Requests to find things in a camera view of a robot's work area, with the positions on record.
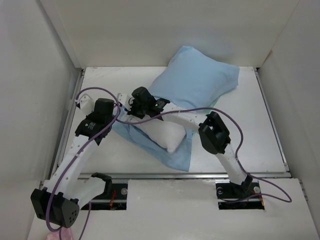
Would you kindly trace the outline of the white pillow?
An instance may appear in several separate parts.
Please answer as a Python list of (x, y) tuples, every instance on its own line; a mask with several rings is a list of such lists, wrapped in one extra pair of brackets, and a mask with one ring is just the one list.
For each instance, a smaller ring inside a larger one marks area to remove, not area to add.
[(170, 154), (176, 151), (186, 136), (186, 130), (183, 126), (159, 119), (151, 119), (146, 123), (133, 124), (131, 127), (137, 127)]

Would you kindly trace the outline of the light blue pillowcase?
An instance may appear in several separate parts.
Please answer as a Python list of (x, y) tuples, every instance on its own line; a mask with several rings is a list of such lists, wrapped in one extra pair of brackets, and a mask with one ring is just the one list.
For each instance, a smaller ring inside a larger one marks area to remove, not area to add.
[[(182, 46), (167, 68), (152, 82), (148, 91), (156, 99), (167, 99), (184, 109), (212, 107), (220, 96), (235, 89), (240, 68), (216, 61), (192, 46)], [(135, 126), (138, 119), (122, 112), (113, 130), (140, 147), (165, 166), (187, 172), (190, 169), (193, 131), (186, 129), (182, 143), (174, 153), (151, 140)]]

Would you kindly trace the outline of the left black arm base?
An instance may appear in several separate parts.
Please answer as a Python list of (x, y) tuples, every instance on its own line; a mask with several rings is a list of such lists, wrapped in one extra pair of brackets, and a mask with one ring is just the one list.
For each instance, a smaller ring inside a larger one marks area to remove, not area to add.
[(91, 202), (92, 211), (118, 211), (127, 209), (128, 183), (109, 181), (101, 194)]

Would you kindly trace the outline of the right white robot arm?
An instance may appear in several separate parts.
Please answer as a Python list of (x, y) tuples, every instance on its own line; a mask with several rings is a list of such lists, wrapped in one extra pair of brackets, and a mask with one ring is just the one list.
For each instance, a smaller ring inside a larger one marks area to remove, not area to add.
[(137, 118), (136, 125), (174, 123), (199, 134), (202, 147), (218, 158), (228, 174), (233, 194), (243, 197), (250, 191), (253, 179), (236, 159), (230, 131), (216, 110), (204, 114), (195, 108), (184, 109), (167, 99), (156, 99), (145, 87), (135, 89), (131, 95), (120, 94), (118, 100), (129, 116)]

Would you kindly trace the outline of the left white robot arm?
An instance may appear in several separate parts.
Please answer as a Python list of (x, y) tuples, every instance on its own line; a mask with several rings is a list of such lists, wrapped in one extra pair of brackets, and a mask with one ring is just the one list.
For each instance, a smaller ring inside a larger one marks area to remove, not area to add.
[(86, 117), (78, 125), (68, 153), (43, 188), (34, 189), (30, 196), (36, 216), (48, 227), (70, 228), (89, 201), (111, 195), (112, 178), (104, 173), (93, 173), (81, 186), (76, 183), (93, 151), (111, 131), (114, 106), (115, 102), (107, 98), (93, 101), (86, 96), (80, 101), (79, 108)]

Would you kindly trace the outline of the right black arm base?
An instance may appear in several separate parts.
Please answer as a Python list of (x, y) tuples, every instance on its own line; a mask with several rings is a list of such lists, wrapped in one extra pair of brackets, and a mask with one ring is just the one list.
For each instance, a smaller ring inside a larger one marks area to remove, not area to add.
[(264, 202), (262, 196), (254, 196), (261, 193), (260, 184), (254, 181), (248, 187), (248, 190), (243, 190), (239, 185), (230, 182), (217, 182), (216, 196), (218, 199), (219, 210), (264, 210)]

